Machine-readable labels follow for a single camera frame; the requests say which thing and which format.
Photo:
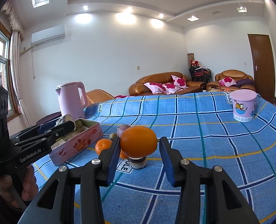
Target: pink electric kettle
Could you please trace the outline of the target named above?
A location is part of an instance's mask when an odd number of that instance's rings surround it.
[[[81,103],[78,88],[81,89],[84,103]],[[57,86],[59,105],[62,116],[71,115],[74,120],[85,119],[84,108],[88,104],[84,84],[82,82],[69,82]]]

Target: brown wooden door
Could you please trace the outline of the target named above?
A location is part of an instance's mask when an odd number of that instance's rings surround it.
[[[256,91],[267,101],[275,96],[275,69],[269,35],[248,35]]]

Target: kettle lid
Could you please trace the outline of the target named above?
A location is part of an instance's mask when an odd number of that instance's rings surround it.
[[[61,87],[64,87],[64,86],[67,86],[67,85],[72,85],[72,84],[77,84],[77,82],[68,82],[68,83],[59,85],[59,86],[57,86],[57,89],[58,89],[58,88],[61,88]]]

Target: sofa backrest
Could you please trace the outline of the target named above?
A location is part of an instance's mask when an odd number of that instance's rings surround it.
[[[180,72],[172,71],[172,72],[164,72],[164,73],[158,73],[158,74],[152,74],[149,76],[145,76],[140,78],[136,83],[147,83],[147,82],[156,82],[156,83],[166,83],[166,82],[172,82],[172,76],[177,76],[180,78],[183,78],[183,74]]]
[[[253,80],[252,76],[247,75],[246,73],[238,70],[226,70],[221,73],[216,74],[215,81],[219,81],[223,78],[231,77],[235,81],[239,81],[241,79],[251,79]]]

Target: pink bucket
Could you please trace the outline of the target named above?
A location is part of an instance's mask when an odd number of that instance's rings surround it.
[[[240,122],[249,122],[254,118],[254,105],[257,93],[240,89],[230,93],[233,99],[233,117]]]

